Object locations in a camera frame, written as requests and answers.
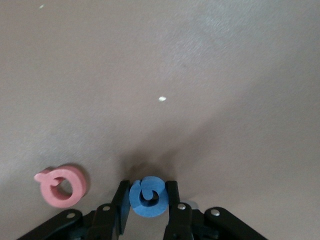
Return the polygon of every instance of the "pink object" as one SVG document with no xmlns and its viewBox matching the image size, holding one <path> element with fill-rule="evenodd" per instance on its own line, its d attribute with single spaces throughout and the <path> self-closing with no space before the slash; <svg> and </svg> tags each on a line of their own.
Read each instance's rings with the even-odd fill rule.
<svg viewBox="0 0 320 240">
<path fill-rule="evenodd" d="M 60 166 L 54 170 L 45 169 L 34 176 L 41 183 L 40 189 L 44 200 L 56 208 L 69 208 L 85 195 L 87 182 L 82 172 L 74 166 Z M 62 194 L 58 185 L 68 180 L 72 186 L 71 196 Z"/>
</svg>

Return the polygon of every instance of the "beige tabletop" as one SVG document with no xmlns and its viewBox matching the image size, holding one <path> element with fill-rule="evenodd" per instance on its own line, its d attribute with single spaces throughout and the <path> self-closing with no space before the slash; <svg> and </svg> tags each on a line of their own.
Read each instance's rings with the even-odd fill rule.
<svg viewBox="0 0 320 240">
<path fill-rule="evenodd" d="M 2 0 L 0 239 L 61 209 L 34 175 L 76 164 L 110 201 L 176 180 L 270 240 L 320 237 L 319 0 Z M 121 240 L 161 240 L 131 211 Z"/>
</svg>

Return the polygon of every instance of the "white speck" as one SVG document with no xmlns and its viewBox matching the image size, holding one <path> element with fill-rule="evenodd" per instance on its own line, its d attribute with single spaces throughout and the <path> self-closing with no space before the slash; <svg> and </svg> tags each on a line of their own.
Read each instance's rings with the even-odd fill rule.
<svg viewBox="0 0 320 240">
<path fill-rule="evenodd" d="M 164 102 L 167 98 L 165 96 L 159 97 L 159 102 Z"/>
</svg>

